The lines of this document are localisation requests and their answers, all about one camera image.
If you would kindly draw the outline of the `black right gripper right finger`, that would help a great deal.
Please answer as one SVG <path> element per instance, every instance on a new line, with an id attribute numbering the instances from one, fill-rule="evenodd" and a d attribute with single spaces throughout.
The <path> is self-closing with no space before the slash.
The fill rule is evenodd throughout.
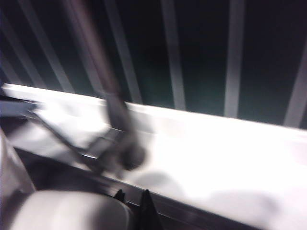
<path id="1" fill-rule="evenodd" d="M 156 212 L 150 191 L 146 189 L 142 192 L 139 206 L 139 230 L 158 230 L 159 216 Z"/>

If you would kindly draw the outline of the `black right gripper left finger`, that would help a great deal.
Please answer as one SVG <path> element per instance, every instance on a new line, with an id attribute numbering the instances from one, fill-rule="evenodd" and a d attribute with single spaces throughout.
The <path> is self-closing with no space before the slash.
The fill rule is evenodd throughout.
<path id="1" fill-rule="evenodd" d="M 119 189 L 116 194 L 114 195 L 114 198 L 123 204 L 126 204 L 126 199 L 125 199 L 125 192 L 122 189 Z"/>

